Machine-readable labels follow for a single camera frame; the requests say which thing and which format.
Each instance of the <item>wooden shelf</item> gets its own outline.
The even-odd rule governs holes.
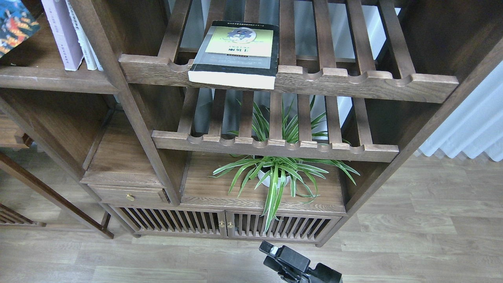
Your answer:
[[[240,210],[246,209],[260,211],[264,209],[267,197],[267,188],[260,185],[254,190],[258,179],[249,181],[239,198],[240,184],[246,172],[238,179],[236,187],[231,194],[227,194],[234,177],[233,172],[220,178],[208,178],[213,170],[220,166],[236,161],[228,154],[216,153],[192,153],[187,170],[185,188],[182,196],[183,207],[206,207],[213,209]],[[291,197],[290,186],[287,185],[283,192],[283,198],[278,213],[291,213],[303,215],[345,216],[346,210],[343,200],[343,188],[339,180],[339,172],[335,167],[324,167],[330,173],[327,179],[317,178],[319,197],[310,204],[301,202],[309,201],[309,198]]]
[[[176,63],[183,52],[179,49],[179,45],[190,10],[188,3],[184,1],[173,10],[173,14],[179,17],[170,20],[158,56],[123,54],[119,58],[129,83],[192,88],[231,88],[192,83],[188,79],[188,71],[193,60],[182,65]],[[210,7],[208,23],[222,19],[224,5],[225,2],[219,2]],[[380,5],[379,10],[389,48],[399,70],[399,78],[394,78],[390,72],[376,70],[361,5],[347,4],[359,70],[356,76],[350,76],[347,69],[341,68],[346,64],[338,65],[328,25],[330,23],[328,6],[324,1],[313,2],[320,71],[309,74],[307,69],[297,65],[295,35],[290,32],[294,26],[293,5],[288,6],[286,2],[282,5],[279,15],[280,64],[274,87],[275,92],[442,103],[458,85],[456,77],[453,76],[415,72],[394,6],[385,4]],[[233,89],[262,91],[262,89]]]
[[[122,111],[114,113],[81,182],[165,188],[155,175],[126,114]]]
[[[0,147],[27,149],[33,140],[0,111]]]
[[[196,112],[199,89],[190,88],[185,95],[178,131],[158,131],[152,133],[155,145],[160,149],[200,151],[215,153],[286,156],[302,158],[322,158],[350,161],[390,162],[398,154],[395,145],[375,145],[372,142],[367,110],[363,99],[354,98],[354,111],[358,128],[359,145],[344,143],[339,123],[337,98],[325,97],[329,140],[315,141],[311,137],[309,115],[309,97],[299,95],[299,139],[295,144],[287,143],[281,135],[281,100],[280,94],[271,94],[271,130],[267,141],[257,141],[252,137],[253,92],[244,92],[241,106],[239,136],[228,138],[222,133],[222,118],[225,104],[225,90],[217,90],[208,133],[194,136],[191,134],[192,122]]]
[[[0,85],[4,88],[115,94],[103,72],[87,70],[85,60],[75,72],[65,71],[45,14],[40,30],[0,58]]]

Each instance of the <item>white book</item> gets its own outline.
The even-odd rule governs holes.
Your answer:
[[[103,67],[101,66],[100,61],[98,60],[98,57],[96,57],[96,53],[94,52],[93,47],[91,46],[91,53],[93,54],[93,58],[95,59],[96,62],[96,67],[98,67],[98,70],[103,72]]]
[[[91,52],[91,44],[89,43],[88,37],[82,29],[82,25],[80,25],[77,15],[68,0],[66,0],[66,5],[68,7],[68,11],[70,12],[71,22],[73,23],[73,28],[75,28],[78,42],[82,48],[82,53],[84,54],[88,70],[96,70],[96,62],[94,60],[93,53]]]
[[[78,43],[66,2],[61,0],[42,0],[47,20],[51,26],[54,40],[59,49],[65,70],[75,71],[82,63],[84,55]]]

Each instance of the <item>potted plant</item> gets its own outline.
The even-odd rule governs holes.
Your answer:
[[[310,103],[311,110],[314,105],[314,99],[315,96],[313,96],[313,99]],[[287,143],[294,144],[299,142],[299,121],[297,115],[289,119],[292,104],[290,104],[286,113],[284,111],[282,113],[282,136]],[[326,113],[322,113],[321,115],[311,120],[311,130],[315,130],[320,123],[324,122],[325,116]],[[264,117],[262,111],[255,102],[252,129],[255,131],[257,139],[259,141],[266,141],[269,137],[269,122]],[[238,131],[230,132],[236,135],[239,134]],[[312,136],[327,137],[328,135],[326,131],[317,131],[314,132]],[[355,181],[351,176],[351,173],[360,175],[355,169],[339,160],[248,155],[244,156],[242,159],[236,162],[229,163],[216,169],[215,171],[213,171],[213,176],[211,177],[218,178],[229,173],[233,169],[237,169],[237,172],[235,173],[229,187],[228,193],[231,193],[232,189],[236,185],[238,178],[248,169],[248,172],[246,173],[241,183],[239,193],[237,194],[237,196],[239,197],[248,181],[259,176],[259,181],[257,182],[255,189],[257,189],[260,184],[264,184],[265,186],[269,187],[266,203],[264,206],[264,212],[262,213],[262,216],[266,216],[266,225],[264,230],[267,231],[272,220],[276,217],[276,212],[281,202],[283,190],[288,184],[288,179],[290,179],[290,195],[292,197],[295,197],[296,195],[299,195],[301,197],[308,197],[311,198],[311,200],[305,203],[311,203],[318,196],[318,187],[315,177],[325,179],[324,174],[328,173],[328,171],[308,163],[320,163],[338,167],[349,177],[349,179],[353,183],[355,183]],[[311,181],[312,185],[314,185],[314,192],[311,187],[306,184],[307,180]],[[301,188],[305,189],[305,193],[299,193],[299,186],[297,182],[300,183]]]

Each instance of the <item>wooden cabinet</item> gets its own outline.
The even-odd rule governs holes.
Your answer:
[[[313,0],[317,56],[306,57],[297,56],[291,32],[294,1],[280,0],[272,116],[281,111],[281,93],[295,93],[305,125],[307,95],[316,94],[325,102],[329,140],[319,142],[301,126],[299,143],[288,144],[277,132],[260,143],[252,136],[250,108],[254,92],[262,90],[238,89],[240,135],[229,138],[221,119],[228,87],[188,80],[196,51],[180,43],[190,0],[176,0],[171,17],[163,1],[70,2],[105,72],[65,72],[51,63],[57,60],[54,49],[31,52],[39,45],[30,40],[52,42],[46,28],[25,49],[0,59],[0,106],[139,235],[274,238],[321,246],[503,59],[499,1]],[[334,55],[328,7],[335,4],[346,7],[356,59]],[[377,60],[362,4],[377,6],[384,24],[387,47]],[[206,27],[223,19],[231,5],[212,0]],[[246,0],[243,19],[258,21],[259,5]],[[401,8],[398,17],[395,7]],[[216,89],[209,129],[202,133],[192,129],[200,88]],[[342,126],[336,96],[352,98]],[[271,123],[278,128],[278,119]],[[228,153],[349,160],[361,176],[353,185],[331,172],[310,204],[285,196],[278,220],[261,233],[264,191],[248,188],[237,198],[227,195],[229,179],[207,178],[232,160]]]

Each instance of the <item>book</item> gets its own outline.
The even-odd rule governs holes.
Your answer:
[[[77,33],[63,0],[42,0],[47,20],[58,46],[59,55],[63,60],[65,70],[75,71],[84,58],[82,48],[78,43]]]
[[[95,59],[96,67],[98,68],[99,71],[103,72],[103,67],[101,66],[100,61],[98,60],[98,57],[96,56],[96,53],[94,52],[94,49],[92,46],[91,48],[91,53],[93,54],[93,58]]]
[[[77,34],[78,43],[80,44],[80,48],[82,49],[82,54],[84,55],[84,60],[86,60],[88,70],[96,70],[97,66],[93,57],[93,53],[91,52],[91,44],[89,43],[88,37],[82,29],[77,15],[75,14],[75,11],[71,7],[71,4],[68,0],[66,0],[66,6],[68,7],[71,22],[73,24],[73,28],[75,29],[75,33]]]
[[[272,90],[278,43],[278,26],[214,21],[189,70],[189,81]]]
[[[0,58],[40,29],[21,0],[0,0],[0,25]]]

